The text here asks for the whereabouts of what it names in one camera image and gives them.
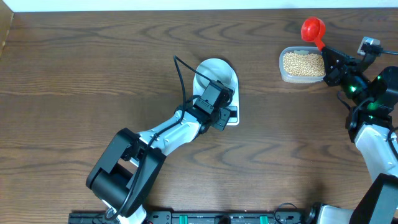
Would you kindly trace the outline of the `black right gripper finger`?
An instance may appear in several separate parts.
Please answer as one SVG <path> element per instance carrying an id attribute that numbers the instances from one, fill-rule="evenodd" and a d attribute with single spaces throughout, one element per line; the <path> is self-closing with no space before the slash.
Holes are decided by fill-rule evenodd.
<path id="1" fill-rule="evenodd" d="M 349 60 L 354 60 L 354 57 L 347 55 L 339 50 L 325 46 L 321 50 L 321 55 L 326 62 L 345 62 Z"/>
<path id="2" fill-rule="evenodd" d="M 325 68 L 325 77 L 328 77 L 335 69 L 335 60 L 333 56 L 327 52 L 322 52 L 322 58 Z"/>

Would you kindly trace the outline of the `red plastic measuring scoop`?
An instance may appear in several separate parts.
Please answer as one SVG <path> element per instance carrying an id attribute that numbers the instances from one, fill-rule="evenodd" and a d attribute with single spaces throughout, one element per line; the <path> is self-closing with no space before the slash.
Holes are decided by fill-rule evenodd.
<path id="1" fill-rule="evenodd" d="M 324 22 L 317 17 L 309 17 L 301 27 L 301 38 L 305 42 L 314 43 L 319 51 L 325 47 L 322 41 L 325 35 L 326 27 Z"/>

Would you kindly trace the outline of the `grey round bowl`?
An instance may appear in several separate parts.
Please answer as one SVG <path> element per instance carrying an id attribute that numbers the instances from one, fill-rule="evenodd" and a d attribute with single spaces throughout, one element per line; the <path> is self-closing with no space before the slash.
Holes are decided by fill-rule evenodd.
<path id="1" fill-rule="evenodd" d="M 209 58 L 202 61 L 197 67 L 197 72 L 210 80 L 220 81 L 230 89 L 238 88 L 238 78 L 234 69 L 224 60 Z"/>

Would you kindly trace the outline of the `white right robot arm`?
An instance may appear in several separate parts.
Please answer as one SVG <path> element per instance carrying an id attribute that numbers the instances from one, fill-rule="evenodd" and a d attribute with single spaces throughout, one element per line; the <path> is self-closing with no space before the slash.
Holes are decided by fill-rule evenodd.
<path id="1" fill-rule="evenodd" d="M 373 80 L 364 71 L 382 54 L 378 45 L 367 45 L 363 59 L 323 47 L 324 81 L 340 86 L 354 102 L 345 127 L 361 153 L 372 184 L 354 210 L 321 205 L 316 223 L 393 223 L 397 211 L 397 128 L 390 113 L 397 104 L 397 67 L 386 67 Z"/>

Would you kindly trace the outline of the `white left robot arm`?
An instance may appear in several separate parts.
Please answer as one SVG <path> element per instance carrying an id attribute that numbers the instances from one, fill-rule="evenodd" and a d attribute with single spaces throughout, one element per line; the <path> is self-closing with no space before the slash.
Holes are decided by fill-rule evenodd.
<path id="1" fill-rule="evenodd" d="M 234 89 L 212 80 L 201 95 L 184 98 L 162 124 L 134 133 L 116 133 L 86 179 L 86 186 L 107 206 L 108 223 L 142 223 L 143 203 L 169 154 L 210 127 L 224 130 L 231 116 Z"/>

